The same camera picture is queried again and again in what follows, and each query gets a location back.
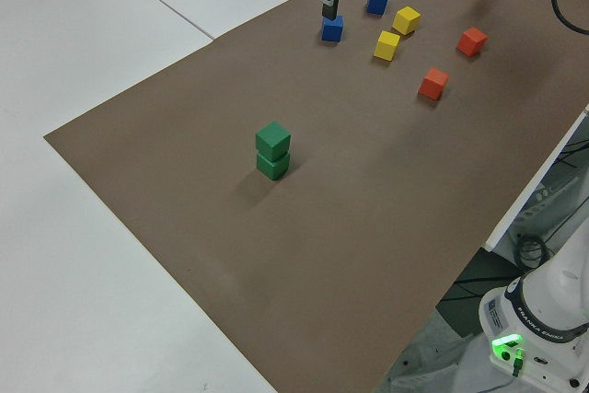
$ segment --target stacked green cubes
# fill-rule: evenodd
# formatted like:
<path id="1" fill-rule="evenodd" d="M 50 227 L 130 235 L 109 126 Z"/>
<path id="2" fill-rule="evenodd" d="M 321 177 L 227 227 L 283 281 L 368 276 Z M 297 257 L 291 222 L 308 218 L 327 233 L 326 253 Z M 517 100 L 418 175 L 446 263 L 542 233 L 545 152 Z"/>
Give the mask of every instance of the stacked green cubes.
<path id="1" fill-rule="evenodd" d="M 258 169 L 269 179 L 279 179 L 291 162 L 290 145 L 291 134 L 276 121 L 257 131 Z"/>

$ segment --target brown mat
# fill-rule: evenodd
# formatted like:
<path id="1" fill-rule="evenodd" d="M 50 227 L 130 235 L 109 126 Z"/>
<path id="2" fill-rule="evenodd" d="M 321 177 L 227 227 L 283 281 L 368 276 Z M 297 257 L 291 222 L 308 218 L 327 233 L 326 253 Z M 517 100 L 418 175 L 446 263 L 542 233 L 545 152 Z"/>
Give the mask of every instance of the brown mat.
<path id="1" fill-rule="evenodd" d="M 292 0 L 46 137 L 281 393 L 370 391 L 589 99 L 589 38 L 549 0 L 365 1 L 338 45 Z M 587 25 L 587 1 L 561 3 Z M 421 27 L 373 60 L 406 5 Z M 273 120 L 278 182 L 255 170 Z"/>

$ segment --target red cube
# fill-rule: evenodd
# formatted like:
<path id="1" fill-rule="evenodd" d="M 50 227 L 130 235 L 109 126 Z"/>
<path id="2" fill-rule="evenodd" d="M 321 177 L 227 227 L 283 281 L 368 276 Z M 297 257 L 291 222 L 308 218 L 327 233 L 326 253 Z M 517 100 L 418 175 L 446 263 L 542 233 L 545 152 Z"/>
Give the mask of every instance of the red cube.
<path id="1" fill-rule="evenodd" d="M 439 99 L 448 78 L 450 76 L 447 73 L 435 68 L 430 69 L 423 78 L 419 93 L 432 100 Z"/>
<path id="2" fill-rule="evenodd" d="M 480 52 L 487 39 L 487 34 L 473 27 L 462 33 L 456 47 L 468 57 L 471 57 Z"/>

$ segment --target cube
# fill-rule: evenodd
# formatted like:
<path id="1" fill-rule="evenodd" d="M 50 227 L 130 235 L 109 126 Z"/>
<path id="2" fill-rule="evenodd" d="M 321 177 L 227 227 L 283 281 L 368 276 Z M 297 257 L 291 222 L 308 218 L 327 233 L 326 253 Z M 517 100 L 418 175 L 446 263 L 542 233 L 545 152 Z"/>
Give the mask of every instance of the cube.
<path id="1" fill-rule="evenodd" d="M 270 161 L 268 158 L 258 152 L 256 166 L 269 179 L 279 179 L 286 173 L 291 162 L 290 153 L 286 153 L 276 161 Z"/>
<path id="2" fill-rule="evenodd" d="M 378 38 L 378 42 L 376 43 L 374 56 L 390 62 L 393 60 L 393 55 L 395 55 L 395 50 L 397 49 L 400 39 L 401 37 L 397 34 L 382 31 Z"/>
<path id="3" fill-rule="evenodd" d="M 385 14 L 388 0 L 368 0 L 366 11 L 370 14 L 378 14 L 382 16 Z"/>
<path id="4" fill-rule="evenodd" d="M 256 149 L 271 162 L 283 157 L 290 144 L 291 134 L 276 121 L 256 132 Z"/>
<path id="5" fill-rule="evenodd" d="M 410 6 L 405 6 L 397 11 L 395 19 L 393 20 L 393 28 L 406 36 L 413 32 L 420 24 L 422 15 L 415 11 Z"/>
<path id="6" fill-rule="evenodd" d="M 447 73 L 439 69 L 430 69 L 425 78 L 423 78 L 419 93 L 432 100 L 439 99 L 445 84 L 448 83 L 449 77 Z"/>
<path id="7" fill-rule="evenodd" d="M 480 52 L 487 39 L 488 37 L 484 32 L 473 27 L 462 33 L 456 47 L 468 57 L 472 57 Z"/>
<path id="8" fill-rule="evenodd" d="M 324 41 L 341 41 L 343 32 L 343 17 L 336 16 L 333 20 L 323 18 L 323 28 L 321 30 L 321 39 Z"/>

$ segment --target green light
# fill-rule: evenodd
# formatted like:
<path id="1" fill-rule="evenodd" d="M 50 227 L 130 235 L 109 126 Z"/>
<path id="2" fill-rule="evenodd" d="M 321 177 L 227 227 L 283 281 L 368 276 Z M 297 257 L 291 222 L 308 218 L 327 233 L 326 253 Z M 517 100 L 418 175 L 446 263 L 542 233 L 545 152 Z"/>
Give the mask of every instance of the green light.
<path id="1" fill-rule="evenodd" d="M 513 334 L 513 335 L 509 335 L 509 336 L 505 336 L 503 338 L 498 338 L 496 340 L 493 340 L 491 342 L 491 344 L 493 345 L 493 347 L 501 347 L 504 344 L 508 344 L 510 342 L 521 342 L 522 340 L 522 335 L 517 335 L 517 334 Z"/>

